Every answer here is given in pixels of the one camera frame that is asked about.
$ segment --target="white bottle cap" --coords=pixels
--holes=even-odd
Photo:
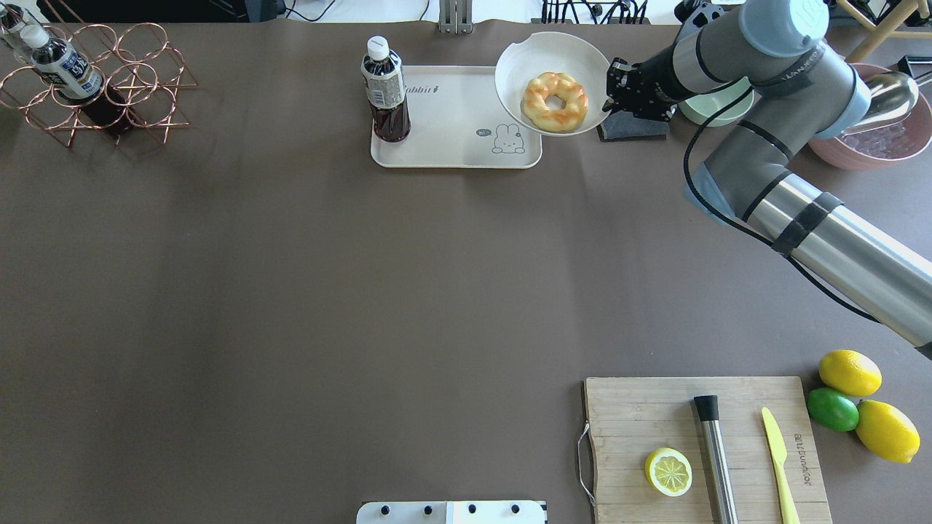
[[[373,36],[369,38],[368,44],[369,58],[375,61],[389,58],[389,41],[385,36]]]
[[[26,26],[22,31],[20,31],[20,37],[27,46],[33,49],[38,49],[42,46],[45,46],[52,38],[45,29],[39,27],[38,25]]]

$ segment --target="pink bowl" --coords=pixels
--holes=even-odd
[[[870,78],[878,73],[890,71],[885,67],[869,63],[852,63],[851,65],[861,78]],[[900,138],[904,140],[904,147],[900,148],[896,154],[887,155],[892,158],[878,158],[858,151],[837,136],[826,140],[814,138],[809,141],[809,147],[829,164],[850,171],[873,171],[911,159],[925,151],[929,143],[932,143],[932,107],[929,107],[929,102],[922,93],[919,93],[919,101],[910,115],[900,125],[905,128],[905,133]]]

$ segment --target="cutting board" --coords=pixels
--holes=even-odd
[[[799,377],[586,379],[596,524],[715,522],[702,427],[692,404],[693,397],[703,394],[719,397],[721,434],[738,520],[782,521],[761,420],[761,408],[768,407],[787,444],[785,470],[800,520],[831,524]],[[680,497],[663,495],[644,475],[644,461],[660,447],[678,449],[692,465],[692,488]]]

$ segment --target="black muddler tip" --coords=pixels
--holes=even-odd
[[[717,421],[719,419],[719,397],[717,395],[695,396],[692,401],[696,404],[696,411],[699,412],[700,421]]]

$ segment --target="plastic bottle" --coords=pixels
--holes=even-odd
[[[13,4],[0,4],[0,39],[13,51],[16,60],[26,65],[32,63],[29,57],[33,51],[22,41],[20,32],[30,25],[42,26],[29,9]]]
[[[369,38],[367,50],[362,71],[372,109],[372,129],[386,142],[401,142],[411,132],[402,59],[389,48],[384,36]]]
[[[123,102],[119,91],[108,85],[104,96],[103,76],[70,43],[40,26],[27,26],[20,36],[33,50],[35,68],[94,124],[114,138],[133,129],[131,109],[111,102]]]

